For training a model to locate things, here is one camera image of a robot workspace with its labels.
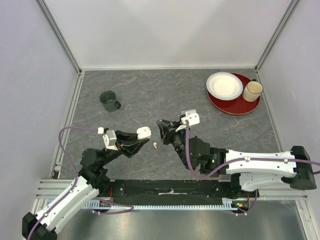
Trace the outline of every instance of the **wall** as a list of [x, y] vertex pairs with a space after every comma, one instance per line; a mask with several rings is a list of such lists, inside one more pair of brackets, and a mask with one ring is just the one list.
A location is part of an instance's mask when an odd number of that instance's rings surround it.
[[255, 66], [290, 0], [45, 0], [79, 65]]
[[[283, 148], [320, 162], [320, 1], [300, 1], [260, 71]], [[318, 188], [320, 178], [316, 176]], [[320, 190], [308, 191], [320, 223]]]
[[0, 1], [0, 239], [22, 239], [77, 75], [33, 0]]

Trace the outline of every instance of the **plate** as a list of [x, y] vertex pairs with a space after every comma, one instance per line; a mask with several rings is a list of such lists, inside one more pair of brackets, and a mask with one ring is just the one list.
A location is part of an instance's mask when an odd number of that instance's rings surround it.
[[[251, 82], [251, 80], [246, 76], [243, 76], [237, 73], [232, 73], [232, 74], [240, 79], [240, 81], [243, 84], [243, 88], [249, 82]], [[208, 91], [208, 95], [211, 103], [217, 109], [219, 109], [220, 111], [226, 114], [231, 114], [231, 115], [243, 115], [243, 114], [251, 113], [253, 110], [255, 110], [258, 107], [261, 99], [261, 97], [259, 96], [255, 101], [249, 102], [244, 100], [244, 98], [242, 97], [242, 94], [240, 94], [240, 96], [234, 100], [225, 101], [212, 96], [209, 91]]]
[[229, 72], [217, 72], [206, 81], [209, 93], [220, 100], [233, 100], [239, 97], [243, 91], [240, 79]]

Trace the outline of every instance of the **red plate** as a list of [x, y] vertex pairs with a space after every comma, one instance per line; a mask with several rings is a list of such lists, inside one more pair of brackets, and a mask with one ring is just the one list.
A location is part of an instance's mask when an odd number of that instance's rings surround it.
[[[246, 85], [251, 82], [251, 80], [249, 78], [247, 78], [246, 76], [243, 76], [241, 74], [237, 74], [237, 73], [232, 73], [233, 75], [237, 76], [243, 85], [243, 88], [246, 87]], [[231, 115], [243, 115], [243, 114], [248, 114], [250, 112], [252, 112], [253, 110], [255, 110], [259, 103], [260, 103], [260, 96], [253, 102], [248, 102], [246, 100], [244, 100], [244, 98], [242, 97], [242, 94], [237, 97], [234, 100], [229, 100], [229, 101], [225, 101], [225, 100], [220, 100], [218, 98], [215, 98], [214, 96], [212, 96], [209, 92], [209, 99], [212, 102], [212, 104], [219, 109], [220, 111], [226, 113], [226, 114], [231, 114]]]

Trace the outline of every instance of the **white mug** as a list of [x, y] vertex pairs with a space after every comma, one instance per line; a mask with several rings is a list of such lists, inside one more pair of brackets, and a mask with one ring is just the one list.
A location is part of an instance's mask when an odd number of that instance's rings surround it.
[[264, 87], [257, 80], [253, 79], [244, 88], [242, 97], [247, 102], [254, 102], [263, 92]]

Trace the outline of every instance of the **cup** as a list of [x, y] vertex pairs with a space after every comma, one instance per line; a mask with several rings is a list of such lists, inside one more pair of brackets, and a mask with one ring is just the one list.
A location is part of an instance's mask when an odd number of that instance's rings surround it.
[[263, 92], [264, 87], [257, 80], [253, 79], [249, 82], [242, 93], [242, 97], [247, 102], [254, 102]]
[[116, 97], [115, 92], [110, 90], [100, 94], [99, 100], [107, 112], [113, 112], [121, 107], [121, 104], [116, 100]]

